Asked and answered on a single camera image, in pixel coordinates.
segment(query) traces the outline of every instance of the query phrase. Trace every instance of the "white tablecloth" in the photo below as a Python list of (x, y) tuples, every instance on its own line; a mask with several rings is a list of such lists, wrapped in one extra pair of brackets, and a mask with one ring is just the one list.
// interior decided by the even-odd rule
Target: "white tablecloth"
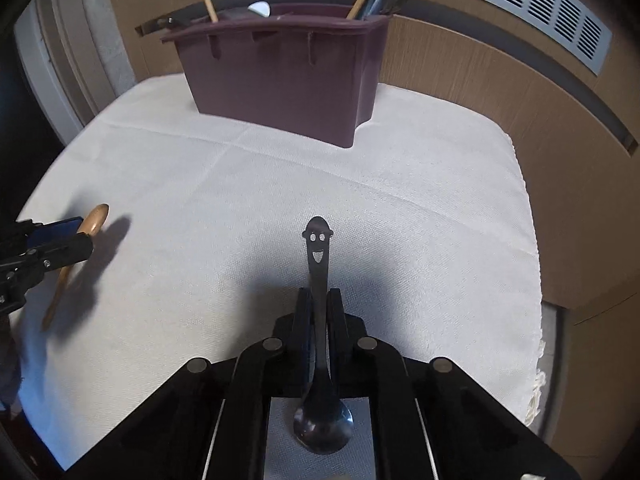
[[(369, 333), (446, 355), (523, 419), (540, 342), (540, 269), (508, 136), (489, 119), (380, 85), (354, 147), (199, 115), (182, 75), (117, 99), (52, 165), (22, 217), (107, 202), (95, 252), (49, 333), (55, 276), (13, 317), (22, 405), (65, 468), (192, 356), (219, 361), (270, 334), (307, 284), (301, 232), (335, 231), (330, 286)], [(266, 478), (373, 478), (368, 413), (332, 457), (302, 450), (274, 403)]]

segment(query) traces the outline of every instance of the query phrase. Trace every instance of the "table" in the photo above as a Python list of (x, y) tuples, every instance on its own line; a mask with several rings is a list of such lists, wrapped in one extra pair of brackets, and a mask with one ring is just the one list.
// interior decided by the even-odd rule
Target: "table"
[[(513, 146), (487, 118), (379, 85), (344, 150), (201, 115), (183, 75), (153, 78), (69, 145), (22, 218), (100, 202), (110, 216), (50, 332), (39, 326), (55, 276), (12, 317), (22, 405), (63, 467), (187, 359), (219, 361), (268, 336), (307, 284), (301, 232), (316, 214), (335, 232), (329, 282), (347, 312), (406, 356), (452, 358), (524, 419), (540, 266)], [(372, 478), (362, 405), (356, 444), (320, 458), (292, 441), (284, 404), (272, 408), (265, 478)]]

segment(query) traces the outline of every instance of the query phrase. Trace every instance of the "blue part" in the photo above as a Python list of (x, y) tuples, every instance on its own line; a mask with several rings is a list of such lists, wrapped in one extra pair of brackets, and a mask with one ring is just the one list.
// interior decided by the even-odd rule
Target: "blue part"
[(76, 216), (74, 218), (68, 218), (67, 220), (53, 222), (53, 224), (38, 227), (27, 238), (27, 249), (33, 249), (34, 247), (48, 244), (55, 240), (69, 238), (78, 232), (78, 228), (81, 223), (82, 217)]

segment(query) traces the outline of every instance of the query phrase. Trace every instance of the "purple plastic bin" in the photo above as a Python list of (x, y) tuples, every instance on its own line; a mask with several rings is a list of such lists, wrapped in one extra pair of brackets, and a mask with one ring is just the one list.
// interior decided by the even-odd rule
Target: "purple plastic bin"
[(173, 41), (201, 113), (353, 146), (371, 118), (388, 16), (349, 7), (274, 4), (271, 16), (199, 23)]

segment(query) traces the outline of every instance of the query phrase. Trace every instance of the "spoon bowl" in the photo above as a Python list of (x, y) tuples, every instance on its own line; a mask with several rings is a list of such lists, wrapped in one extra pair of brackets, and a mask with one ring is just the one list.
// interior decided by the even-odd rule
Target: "spoon bowl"
[(329, 379), (314, 378), (302, 405), (293, 416), (293, 432), (312, 453), (340, 451), (353, 436), (353, 416), (335, 393)]

